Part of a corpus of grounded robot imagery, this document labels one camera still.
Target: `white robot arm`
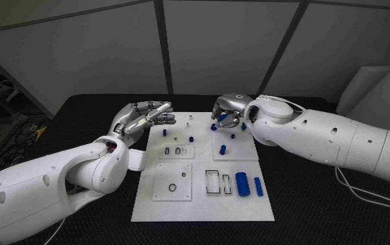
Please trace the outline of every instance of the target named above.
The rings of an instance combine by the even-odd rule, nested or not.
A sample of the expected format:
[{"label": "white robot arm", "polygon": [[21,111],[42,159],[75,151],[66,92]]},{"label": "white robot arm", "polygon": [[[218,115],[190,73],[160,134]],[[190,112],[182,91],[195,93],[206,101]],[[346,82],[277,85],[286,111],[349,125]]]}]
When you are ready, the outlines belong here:
[{"label": "white robot arm", "polygon": [[[0,245],[36,234],[115,191],[127,169],[143,171],[146,152],[128,149],[143,129],[174,124],[170,103],[128,104],[114,117],[108,135],[91,144],[0,171]],[[65,180],[83,188],[68,194]]]},{"label": "white robot arm", "polygon": [[287,101],[261,95],[255,100],[225,94],[215,102],[211,118],[216,127],[234,127],[239,118],[255,140],[330,166],[365,172],[390,181],[390,133],[339,115],[293,111]]}]

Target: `black table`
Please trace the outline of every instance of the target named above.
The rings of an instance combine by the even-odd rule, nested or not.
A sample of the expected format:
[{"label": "black table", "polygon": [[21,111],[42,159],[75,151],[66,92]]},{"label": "black table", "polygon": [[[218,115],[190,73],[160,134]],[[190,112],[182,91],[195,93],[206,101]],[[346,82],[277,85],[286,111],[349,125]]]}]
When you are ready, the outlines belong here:
[{"label": "black table", "polygon": [[[30,149],[29,159],[92,142],[130,102],[160,100],[177,112],[209,112],[218,96],[76,95],[65,102]],[[287,98],[307,109],[332,112],[320,98]],[[146,149],[148,131],[133,145]],[[140,173],[127,171],[112,194],[66,218],[50,244],[390,244],[390,208],[352,196],[333,168],[255,143],[274,222],[131,222]],[[390,195],[390,182],[343,171],[348,181]],[[59,223],[18,244],[43,244]]]}]

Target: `black vertical strip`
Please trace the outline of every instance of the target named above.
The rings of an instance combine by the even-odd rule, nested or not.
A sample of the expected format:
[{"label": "black vertical strip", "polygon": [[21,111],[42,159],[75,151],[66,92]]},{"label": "black vertical strip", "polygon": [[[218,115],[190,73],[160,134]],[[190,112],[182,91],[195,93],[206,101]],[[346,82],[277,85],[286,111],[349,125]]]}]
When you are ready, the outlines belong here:
[{"label": "black vertical strip", "polygon": [[289,27],[287,27],[287,30],[286,30],[286,33],[284,33],[284,36],[283,36],[283,39],[281,39],[276,54],[274,54],[274,58],[273,58],[273,60],[270,62],[270,67],[268,67],[268,70],[265,72],[265,76],[264,76],[264,79],[261,81],[260,88],[257,90],[257,96],[264,92],[265,86],[267,86],[268,81],[270,81],[270,77],[271,77],[271,75],[274,73],[278,61],[280,61],[281,56],[284,54],[284,50],[287,48],[290,39],[293,37],[294,30],[297,28],[297,25],[299,25],[299,22],[302,20],[303,14],[306,12],[309,3],[310,3],[310,0],[300,0],[300,2],[299,2],[297,9],[294,11],[294,15],[291,17],[291,21],[290,21],[290,24],[289,24]]},{"label": "black vertical strip", "polygon": [[166,24],[164,24],[164,4],[163,4],[163,0],[153,0],[153,3],[154,3],[156,20],[157,20],[157,28],[159,28],[161,61],[164,64],[166,88],[167,88],[167,94],[173,94],[170,59],[169,59]]}]

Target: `hole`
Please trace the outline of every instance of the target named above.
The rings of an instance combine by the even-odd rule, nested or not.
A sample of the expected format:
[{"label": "hole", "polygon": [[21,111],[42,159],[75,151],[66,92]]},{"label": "hole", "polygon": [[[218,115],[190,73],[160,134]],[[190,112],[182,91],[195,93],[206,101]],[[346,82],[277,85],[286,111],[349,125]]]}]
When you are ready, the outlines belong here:
[{"label": "hole", "polygon": [[176,190],[176,185],[174,184],[170,184],[169,185],[169,191],[174,191]]},{"label": "hole", "polygon": [[5,192],[0,192],[0,204],[5,202]]},{"label": "hole", "polygon": [[43,183],[44,183],[44,185],[47,187],[50,185],[50,178],[49,178],[49,176],[47,175],[43,175],[42,180],[43,180]]}]

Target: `small blue object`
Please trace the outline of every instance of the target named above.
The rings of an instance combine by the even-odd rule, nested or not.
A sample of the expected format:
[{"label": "small blue object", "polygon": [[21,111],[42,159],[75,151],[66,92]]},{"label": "small blue object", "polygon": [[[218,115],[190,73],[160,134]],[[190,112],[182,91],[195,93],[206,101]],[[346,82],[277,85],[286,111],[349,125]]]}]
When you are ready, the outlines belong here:
[{"label": "small blue object", "polygon": [[221,114],[219,118],[218,118],[218,122],[222,121],[225,119],[228,115],[226,114]]},{"label": "small blue object", "polygon": [[221,145],[219,154],[221,154],[221,155],[224,155],[224,154],[225,154],[225,145]]},{"label": "small blue object", "polygon": [[248,196],[250,195],[250,185],[248,185],[248,179],[245,178],[244,172],[239,172],[235,174],[235,182],[237,182],[238,195]]},{"label": "small blue object", "polygon": [[254,183],[255,183],[255,190],[257,190],[257,195],[263,196],[263,189],[261,189],[261,184],[260,184],[260,178],[254,178]]}]

